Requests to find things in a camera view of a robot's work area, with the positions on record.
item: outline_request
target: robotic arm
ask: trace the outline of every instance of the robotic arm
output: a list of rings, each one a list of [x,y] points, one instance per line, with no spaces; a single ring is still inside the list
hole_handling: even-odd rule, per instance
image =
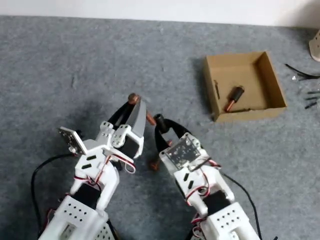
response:
[[[105,209],[119,184],[121,162],[128,173],[134,174],[134,159],[142,154],[147,109],[139,96],[133,97],[134,102],[128,101],[101,123],[95,140],[82,141],[76,131],[59,128],[70,152],[80,158],[70,193],[40,240],[119,239]]]
[[[221,166],[210,158],[200,141],[161,114],[156,115],[155,120],[159,157],[174,177],[186,203],[197,211],[187,240],[260,240],[220,174]],[[170,128],[179,138],[171,146],[162,136]]]

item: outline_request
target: circuit board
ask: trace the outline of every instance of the circuit board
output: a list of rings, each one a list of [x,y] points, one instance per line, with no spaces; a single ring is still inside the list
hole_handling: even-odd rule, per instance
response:
[[[180,141],[166,152],[167,157],[180,170],[186,163],[190,163],[200,156],[200,152],[188,136]]]

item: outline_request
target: black cable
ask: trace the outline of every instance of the black cable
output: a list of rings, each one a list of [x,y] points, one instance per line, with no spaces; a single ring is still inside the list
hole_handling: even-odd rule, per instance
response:
[[[289,64],[285,64],[285,65],[286,65],[288,68],[290,68],[291,70],[296,71],[297,73],[301,74],[300,76],[305,77],[306,80],[308,80],[308,79],[319,79],[319,78],[320,78],[320,76],[311,75],[311,74],[305,73],[305,72],[303,72],[303,71],[299,71],[298,69],[290,66]]]
[[[258,219],[258,213],[257,213],[257,209],[256,209],[256,205],[254,203],[254,201],[251,199],[251,196],[250,194],[248,193],[248,191],[240,184],[238,183],[236,180],[234,180],[232,177],[228,176],[227,174],[225,174],[224,172],[222,172],[220,170],[220,173],[225,176],[227,179],[229,179],[231,182],[237,184],[244,192],[245,194],[247,195],[251,205],[252,205],[252,208],[253,208],[253,211],[254,211],[254,218],[255,218],[255,224],[256,224],[256,230],[258,232],[258,236],[259,238],[262,240],[262,235],[261,235],[261,230],[260,230],[260,225],[259,225],[259,219]]]
[[[47,159],[46,161],[44,161],[43,163],[41,163],[41,164],[34,170],[34,172],[33,172],[33,174],[32,174],[32,177],[31,177],[31,199],[32,199],[33,207],[34,207],[34,212],[35,212],[37,224],[38,224],[38,233],[39,233],[39,234],[40,234],[40,232],[41,232],[41,230],[42,230],[42,219],[41,219],[41,214],[40,214],[38,202],[37,202],[37,199],[36,199],[36,193],[35,193],[36,174],[37,174],[37,172],[38,172],[40,169],[42,169],[45,165],[51,163],[52,161],[57,160],[57,159],[72,157],[72,156],[73,156],[72,153],[68,153],[68,154],[62,154],[62,155],[57,155],[57,156],[50,157],[49,159]]]

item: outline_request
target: brown cardboard tray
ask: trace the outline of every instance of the brown cardboard tray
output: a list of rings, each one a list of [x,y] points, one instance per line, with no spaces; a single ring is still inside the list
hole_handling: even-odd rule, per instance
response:
[[[204,74],[212,117],[216,122],[276,117],[287,107],[267,52],[207,56]],[[229,96],[237,86],[244,93],[230,112]]]

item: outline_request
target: gray carpet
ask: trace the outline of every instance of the gray carpet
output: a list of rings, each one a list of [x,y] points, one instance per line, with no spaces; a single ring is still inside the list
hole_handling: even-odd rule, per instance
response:
[[[131,92],[189,128],[224,171],[251,193],[262,236],[315,240],[320,235],[319,110],[305,110],[306,83],[292,64],[318,73],[308,50],[317,30],[157,21],[0,17],[0,239],[33,240],[36,218],[30,178],[45,159],[67,148],[57,127],[94,138],[99,124]],[[205,55],[270,52],[288,103],[275,119],[213,123],[202,74]],[[319,88],[314,81],[310,88]],[[145,133],[137,172],[120,173],[107,208],[125,240],[183,240],[195,211],[166,169],[148,170],[156,156],[153,128]],[[41,212],[69,190],[75,160],[39,173]],[[246,195],[230,183],[255,226]]]

